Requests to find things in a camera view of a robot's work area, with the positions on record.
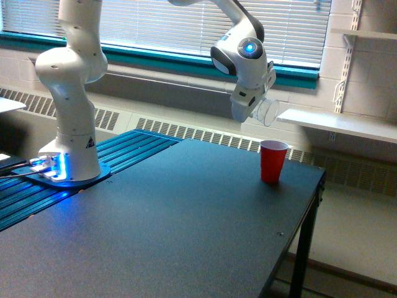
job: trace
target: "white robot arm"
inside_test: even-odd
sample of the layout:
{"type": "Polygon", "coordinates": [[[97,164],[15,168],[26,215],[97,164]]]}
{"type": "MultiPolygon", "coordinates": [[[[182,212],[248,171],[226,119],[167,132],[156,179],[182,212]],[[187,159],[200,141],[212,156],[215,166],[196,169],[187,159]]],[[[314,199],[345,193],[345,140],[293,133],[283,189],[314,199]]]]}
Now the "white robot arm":
{"type": "MultiPolygon", "coordinates": [[[[188,6],[202,0],[169,0],[177,6],[188,6]]],[[[231,95],[232,115],[244,122],[254,108],[265,99],[275,81],[273,63],[267,63],[263,46],[262,24],[248,13],[237,0],[211,0],[233,22],[232,28],[211,48],[215,67],[238,77],[231,95]]]]}
{"type": "Polygon", "coordinates": [[[37,75],[56,106],[56,138],[39,151],[52,157],[54,170],[43,175],[56,182],[84,181],[100,174],[94,106],[84,85],[97,81],[107,70],[99,41],[101,8],[101,0],[61,0],[59,22],[68,44],[42,53],[36,61],[37,75]]]}

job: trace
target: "teal window frame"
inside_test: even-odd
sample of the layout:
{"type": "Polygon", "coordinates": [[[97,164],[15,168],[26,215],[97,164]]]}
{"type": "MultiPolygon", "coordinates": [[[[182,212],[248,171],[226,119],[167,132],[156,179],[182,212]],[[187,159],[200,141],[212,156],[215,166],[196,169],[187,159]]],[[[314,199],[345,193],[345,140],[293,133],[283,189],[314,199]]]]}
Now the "teal window frame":
{"type": "MultiPolygon", "coordinates": [[[[27,50],[49,50],[66,46],[66,39],[40,35],[0,32],[0,47],[23,48],[27,50]]],[[[211,58],[177,53],[145,50],[141,48],[102,45],[110,62],[127,63],[164,70],[192,73],[214,78],[233,78],[218,71],[211,58]]],[[[275,84],[306,89],[316,89],[319,70],[275,65],[275,84]]]]}

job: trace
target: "red plastic cup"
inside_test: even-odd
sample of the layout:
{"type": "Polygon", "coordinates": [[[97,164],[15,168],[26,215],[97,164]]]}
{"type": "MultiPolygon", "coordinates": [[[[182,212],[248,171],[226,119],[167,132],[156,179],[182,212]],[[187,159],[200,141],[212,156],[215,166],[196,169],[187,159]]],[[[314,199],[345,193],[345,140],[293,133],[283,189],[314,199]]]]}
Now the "red plastic cup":
{"type": "Polygon", "coordinates": [[[261,179],[278,183],[284,165],[288,144],[279,141],[261,141],[261,179]]]}

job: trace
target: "window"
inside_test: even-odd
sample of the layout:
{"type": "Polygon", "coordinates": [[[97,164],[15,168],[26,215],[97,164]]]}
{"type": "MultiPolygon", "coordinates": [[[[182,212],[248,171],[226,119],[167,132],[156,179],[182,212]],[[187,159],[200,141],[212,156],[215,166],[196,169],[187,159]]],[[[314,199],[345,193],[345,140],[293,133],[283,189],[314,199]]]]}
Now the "window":
{"type": "MultiPolygon", "coordinates": [[[[3,30],[62,37],[59,0],[1,0],[3,30]]],[[[331,0],[249,0],[241,4],[265,28],[265,48],[276,64],[319,68],[331,0]]],[[[167,0],[103,0],[101,42],[209,56],[231,27],[212,2],[177,7],[167,0]]]]}

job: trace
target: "shelf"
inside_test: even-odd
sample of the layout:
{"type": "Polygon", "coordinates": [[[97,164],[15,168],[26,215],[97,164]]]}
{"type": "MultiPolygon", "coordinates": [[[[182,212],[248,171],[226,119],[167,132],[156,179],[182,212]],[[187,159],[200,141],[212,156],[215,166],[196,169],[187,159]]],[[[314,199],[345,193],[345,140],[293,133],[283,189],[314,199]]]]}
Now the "shelf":
{"type": "Polygon", "coordinates": [[[278,121],[356,137],[397,143],[397,124],[364,116],[336,114],[315,109],[288,109],[278,121]]]}
{"type": "Polygon", "coordinates": [[[23,109],[25,107],[26,106],[21,102],[12,101],[10,99],[0,97],[0,113],[23,109]]]}
{"type": "Polygon", "coordinates": [[[346,35],[358,36],[363,38],[397,40],[397,34],[393,34],[393,33],[363,31],[363,30],[345,30],[345,29],[331,29],[331,33],[346,34],[346,35]]]}

